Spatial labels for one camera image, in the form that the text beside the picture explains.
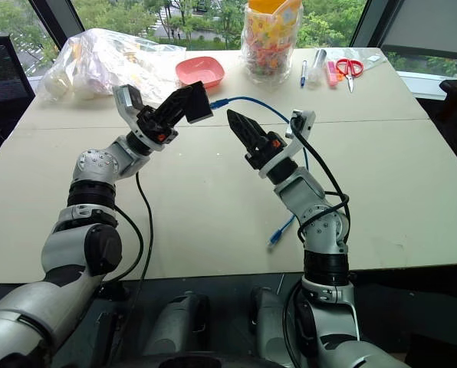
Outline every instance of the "marker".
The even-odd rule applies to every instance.
[[[302,76],[300,78],[300,87],[303,88],[305,85],[305,78],[307,76],[307,61],[302,62]]]

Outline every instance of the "plastic bag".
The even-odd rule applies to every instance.
[[[371,69],[382,64],[387,58],[375,48],[325,48],[327,59],[338,61],[339,59],[352,59],[361,61],[363,69]]]
[[[279,84],[290,74],[303,11],[301,0],[286,0],[267,14],[245,6],[242,57],[250,78]]]
[[[80,100],[113,94],[113,86],[131,84],[145,103],[160,104],[178,87],[176,65],[186,49],[94,28],[67,40],[41,79],[37,96],[59,100],[72,92]]]

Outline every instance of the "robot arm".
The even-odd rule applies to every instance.
[[[275,132],[266,133],[257,122],[228,110],[228,123],[242,141],[245,158],[275,185],[275,193],[297,218],[304,235],[302,293],[296,294],[295,332],[298,348],[306,357],[317,357],[321,368],[405,368],[373,344],[360,340],[354,307],[353,285],[348,281],[349,222],[342,211],[326,200],[326,192],[291,157],[302,144],[286,145]],[[313,112],[294,110],[286,137],[307,139]]]
[[[161,151],[186,116],[211,116],[201,82],[173,92],[159,108],[142,104],[131,86],[114,89],[131,132],[106,149],[88,149],[77,159],[68,195],[41,253],[43,281],[14,289],[0,300],[0,366],[47,366],[74,331],[95,291],[121,261],[114,198],[117,180],[134,175]]]

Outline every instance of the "scissors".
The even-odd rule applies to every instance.
[[[353,79],[363,73],[363,64],[358,60],[339,59],[336,61],[336,69],[348,79],[348,87],[350,92],[353,92]]]

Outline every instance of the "table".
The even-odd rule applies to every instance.
[[[300,90],[297,65],[310,53],[295,52],[295,67],[279,93],[247,82],[235,52],[188,56],[215,55],[224,64],[227,74],[218,90],[209,91],[212,100],[243,91],[288,112],[307,100],[318,101],[311,143],[351,198],[352,269],[457,264],[457,159],[426,113],[388,63],[360,77],[353,95],[346,84],[337,90]],[[375,85],[377,79],[390,86],[388,97],[380,95],[384,84]],[[265,124],[267,131],[282,135],[286,129],[257,105],[229,107]],[[225,108],[200,124],[181,123],[178,131],[176,140],[140,171],[155,231],[147,277],[301,271],[296,223],[272,253],[266,252],[269,236],[288,211],[269,180],[246,163]],[[0,283],[43,277],[41,249],[66,204],[77,155],[106,147],[127,132],[109,97],[89,104],[32,103],[0,150]],[[303,162],[301,154],[296,157]],[[311,172],[331,188],[313,161]],[[117,183],[117,204],[148,238],[134,179]],[[130,265],[138,249],[133,230],[118,219],[123,261],[111,277]],[[137,267],[129,278],[137,279],[140,272]]]

